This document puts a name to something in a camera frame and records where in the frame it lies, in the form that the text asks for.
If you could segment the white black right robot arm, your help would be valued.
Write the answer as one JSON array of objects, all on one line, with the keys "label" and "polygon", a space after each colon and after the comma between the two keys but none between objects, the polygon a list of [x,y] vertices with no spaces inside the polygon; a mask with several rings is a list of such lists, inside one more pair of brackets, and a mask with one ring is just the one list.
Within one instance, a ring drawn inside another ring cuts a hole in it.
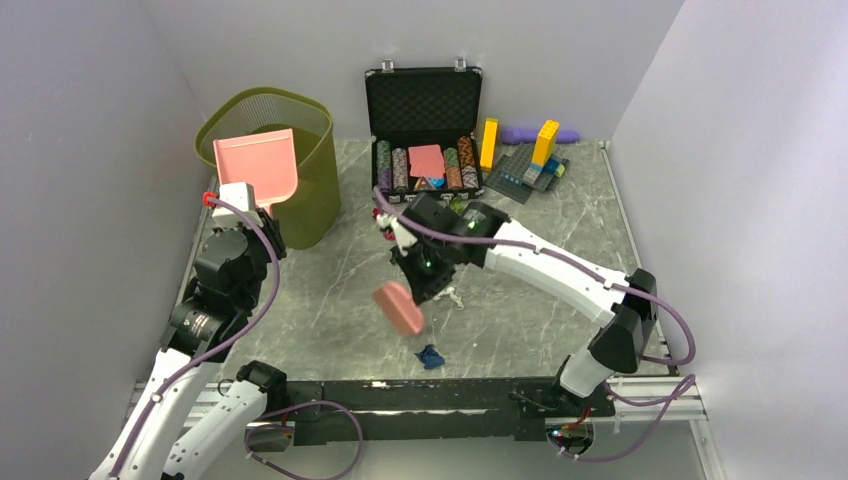
[{"label": "white black right robot arm", "polygon": [[390,261],[407,284],[387,282],[373,297],[399,333],[420,333],[421,304],[452,284],[458,265],[473,264],[539,288],[597,325],[588,344],[557,373],[551,399],[560,413],[578,414],[613,374],[637,371],[655,323],[651,274],[627,275],[584,260],[484,202],[473,201],[457,213],[427,194],[402,211],[380,193],[374,199],[375,222],[395,242]]}]

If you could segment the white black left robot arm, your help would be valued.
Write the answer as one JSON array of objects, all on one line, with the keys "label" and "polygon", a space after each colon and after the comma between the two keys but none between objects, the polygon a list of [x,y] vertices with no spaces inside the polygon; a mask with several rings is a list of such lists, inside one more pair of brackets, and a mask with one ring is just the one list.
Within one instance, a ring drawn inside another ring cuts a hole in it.
[{"label": "white black left robot arm", "polygon": [[286,374],[253,360],[210,411],[184,426],[226,360],[227,340],[251,319],[269,267],[286,255],[278,221],[264,211],[254,217],[267,244],[238,222],[215,228],[202,246],[142,396],[92,478],[198,479],[248,423],[275,419],[289,406]]}]

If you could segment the pink plastic dustpan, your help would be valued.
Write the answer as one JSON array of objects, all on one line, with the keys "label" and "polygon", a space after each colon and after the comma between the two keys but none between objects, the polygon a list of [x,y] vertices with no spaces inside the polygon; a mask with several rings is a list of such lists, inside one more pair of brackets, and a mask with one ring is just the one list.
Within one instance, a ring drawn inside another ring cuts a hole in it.
[{"label": "pink plastic dustpan", "polygon": [[247,183],[257,206],[270,211],[291,199],[298,188],[292,129],[213,141],[219,183]]}]

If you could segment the pink hand brush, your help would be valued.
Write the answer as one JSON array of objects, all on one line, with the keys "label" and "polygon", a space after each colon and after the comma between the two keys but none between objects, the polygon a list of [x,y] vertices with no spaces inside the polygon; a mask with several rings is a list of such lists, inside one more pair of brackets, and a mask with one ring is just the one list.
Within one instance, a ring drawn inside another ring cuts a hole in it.
[{"label": "pink hand brush", "polygon": [[404,286],[394,281],[386,282],[373,292],[372,298],[398,334],[421,333],[425,317]]}]

